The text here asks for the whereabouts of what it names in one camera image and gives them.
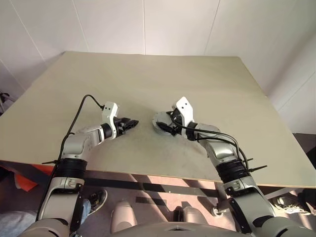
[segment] black cable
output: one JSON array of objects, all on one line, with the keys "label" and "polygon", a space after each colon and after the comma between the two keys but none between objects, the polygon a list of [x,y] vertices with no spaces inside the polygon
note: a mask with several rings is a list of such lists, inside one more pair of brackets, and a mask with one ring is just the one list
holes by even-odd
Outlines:
[{"label": "black cable", "polygon": [[[233,145],[234,147],[236,147],[236,144],[229,141],[229,140],[226,140],[226,139],[223,139],[223,138],[219,138],[219,137],[200,137],[200,138],[196,138],[195,141],[199,141],[199,140],[218,140],[218,141],[222,141],[222,142],[226,142],[226,143],[229,143],[231,145]],[[243,157],[243,160],[244,160],[244,163],[245,163],[245,166],[246,166],[246,169],[248,170],[249,166],[248,166],[248,160],[247,160],[247,157],[245,155],[245,153],[242,151],[241,148],[238,148],[242,157]]]},{"label": "black cable", "polygon": [[228,137],[230,139],[232,139],[235,143],[235,147],[236,147],[236,152],[237,152],[237,157],[240,159],[240,155],[239,155],[239,145],[238,145],[238,142],[237,140],[231,136],[231,135],[228,135],[226,133],[223,133],[223,132],[216,132],[216,131],[209,131],[209,130],[203,130],[203,129],[197,129],[197,128],[192,128],[192,127],[186,127],[186,126],[183,126],[181,124],[179,124],[178,122],[175,121],[175,119],[173,120],[173,122],[183,128],[183,129],[186,129],[186,130],[191,130],[191,131],[195,131],[195,132],[205,132],[205,133],[210,133],[210,134],[216,134],[216,135],[222,135],[222,136],[225,136],[225,137]]},{"label": "black cable", "polygon": [[57,169],[57,167],[58,167],[58,162],[59,162],[60,159],[61,159],[61,156],[62,156],[62,153],[63,153],[63,150],[64,150],[65,142],[66,142],[67,138],[69,137],[69,135],[72,133],[71,130],[73,129],[73,127],[74,127],[74,125],[75,125],[75,123],[76,123],[76,121],[77,121],[77,118],[78,118],[78,116],[79,116],[79,114],[80,114],[80,112],[81,112],[81,109],[82,109],[82,107],[83,107],[84,101],[85,101],[85,99],[86,99],[87,97],[92,98],[93,101],[100,107],[101,110],[104,109],[104,105],[101,105],[92,95],[85,95],[85,96],[83,97],[83,99],[82,99],[82,101],[81,101],[81,103],[80,103],[80,105],[79,105],[78,111],[77,111],[77,113],[76,113],[76,115],[75,115],[75,117],[74,117],[72,123],[70,124],[70,127],[69,127],[69,129],[68,129],[68,131],[67,131],[65,137],[63,138],[63,140],[62,140],[62,142],[61,142],[61,145],[60,145],[60,152],[59,152],[58,159],[51,162],[51,163],[55,163],[55,166],[54,166],[53,171],[52,171],[52,173],[51,173],[51,175],[50,175],[49,182],[48,182],[47,185],[46,185],[45,192],[44,192],[44,194],[43,194],[43,196],[42,196],[42,198],[41,198],[40,205],[39,205],[39,209],[38,209],[38,213],[37,213],[37,215],[36,215],[36,221],[39,220],[40,208],[41,208],[41,206],[43,205],[43,202],[44,202],[44,200],[45,200],[46,194],[47,194],[48,189],[49,189],[49,184],[51,183],[51,180],[53,179],[53,175],[54,175],[54,173],[55,173],[55,171],[56,171],[56,169]]}]

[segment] floor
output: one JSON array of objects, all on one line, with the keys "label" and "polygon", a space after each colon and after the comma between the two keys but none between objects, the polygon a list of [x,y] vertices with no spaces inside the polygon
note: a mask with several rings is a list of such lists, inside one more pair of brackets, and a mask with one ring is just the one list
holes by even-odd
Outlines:
[{"label": "floor", "polygon": [[[214,189],[214,183],[206,181],[190,181],[176,178],[102,172],[96,172],[94,177]],[[98,187],[85,186],[83,195],[87,197],[90,193],[93,193],[98,189]],[[145,193],[143,191],[117,188],[106,188],[106,190],[108,191],[109,196],[105,205],[99,211],[89,216],[78,231],[83,237],[107,236],[110,233],[111,212],[115,204],[121,200],[130,202],[139,224],[172,221],[173,210],[177,206],[186,207],[190,205],[199,209],[210,225],[229,230],[235,229],[230,213],[226,213],[221,218],[215,218],[210,214],[211,207],[217,203],[216,198],[169,193]],[[37,210],[42,192],[43,188],[40,186],[34,187],[29,192],[17,189],[14,183],[13,173],[11,173],[0,182],[0,213],[13,210]],[[139,197],[149,198],[149,200],[151,198],[156,198],[161,199],[162,201],[160,205],[142,203],[138,201]],[[276,210],[276,214],[277,216],[288,217],[309,229],[316,230],[316,216],[303,216],[300,214],[287,215],[279,210]]]}]

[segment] table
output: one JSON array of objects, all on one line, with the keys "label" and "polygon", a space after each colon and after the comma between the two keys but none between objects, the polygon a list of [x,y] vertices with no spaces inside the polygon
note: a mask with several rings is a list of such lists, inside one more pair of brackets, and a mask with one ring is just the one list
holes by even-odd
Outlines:
[{"label": "table", "polygon": [[[186,96],[196,122],[234,136],[258,185],[316,187],[316,172],[237,57],[149,56],[66,52],[0,117],[1,159],[40,164],[58,157],[82,97],[120,105],[119,117],[139,120],[128,134],[93,151],[88,170],[220,182],[198,143],[154,132],[152,117]],[[75,129],[102,123],[91,101]]]}]

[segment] shoe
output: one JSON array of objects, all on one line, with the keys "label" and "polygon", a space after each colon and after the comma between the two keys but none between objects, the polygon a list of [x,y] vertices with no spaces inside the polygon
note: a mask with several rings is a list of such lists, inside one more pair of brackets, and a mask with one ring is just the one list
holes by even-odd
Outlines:
[{"label": "shoe", "polygon": [[298,202],[298,198],[295,195],[287,195],[286,197],[274,197],[272,199],[272,204],[276,207],[276,209],[283,210],[287,214],[299,213],[306,216],[311,214],[303,208],[303,206]]},{"label": "shoe", "polygon": [[88,216],[99,210],[104,205],[107,198],[108,192],[106,190],[100,190],[91,194],[88,198],[91,203],[91,210]]}]

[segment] jeans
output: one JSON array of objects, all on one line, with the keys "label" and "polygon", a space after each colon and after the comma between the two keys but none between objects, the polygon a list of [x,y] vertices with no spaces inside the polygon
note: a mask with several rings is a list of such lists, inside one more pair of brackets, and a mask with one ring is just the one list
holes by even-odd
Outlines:
[{"label": "jeans", "polygon": [[[91,210],[88,199],[83,201],[81,224],[86,220]],[[0,237],[17,237],[35,222],[34,211],[11,211],[0,214]]]}]

